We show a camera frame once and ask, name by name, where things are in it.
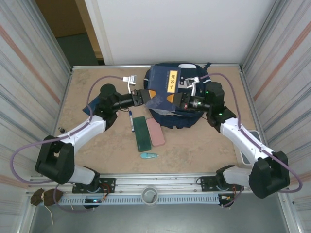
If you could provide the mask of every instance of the pink phone case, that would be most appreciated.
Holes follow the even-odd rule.
[[[159,123],[154,118],[146,120],[151,143],[154,147],[162,146],[165,144],[165,139]]]

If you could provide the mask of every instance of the green phone case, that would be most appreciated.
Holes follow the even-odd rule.
[[[137,148],[139,152],[151,150],[149,131],[144,116],[133,118]]]

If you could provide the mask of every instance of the book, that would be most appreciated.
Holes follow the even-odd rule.
[[[152,66],[149,72],[148,90],[153,90],[156,95],[149,100],[146,107],[174,112],[176,106],[168,102],[167,97],[178,92],[181,68]]]

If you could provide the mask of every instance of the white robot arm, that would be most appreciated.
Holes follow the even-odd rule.
[[[250,187],[260,198],[287,187],[289,185],[288,170],[273,161],[263,151],[273,154],[288,164],[286,155],[282,152],[275,153],[259,142],[243,125],[239,127],[236,116],[224,106],[224,92],[219,83],[208,82],[206,86],[208,95],[205,97],[177,93],[170,99],[173,104],[181,108],[206,112],[209,124],[231,140],[251,163],[252,169],[236,166],[221,168],[221,172],[217,172],[218,175],[220,174],[218,186],[237,184]],[[71,135],[86,123],[88,125],[66,139],[42,145],[35,166],[36,171],[59,184],[81,183],[89,191],[97,190],[99,174],[90,168],[75,166],[75,153],[94,136],[109,129],[116,120],[116,112],[119,109],[142,105],[154,95],[155,92],[150,90],[134,90],[130,94],[120,95],[113,85],[104,85],[99,95],[100,103],[97,104],[91,121],[87,120],[59,137]]]

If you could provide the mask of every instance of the backpack strap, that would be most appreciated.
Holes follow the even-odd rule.
[[[204,66],[204,70],[207,70],[209,67],[210,67],[210,65],[211,65],[212,63],[211,62],[208,62],[205,66]]]

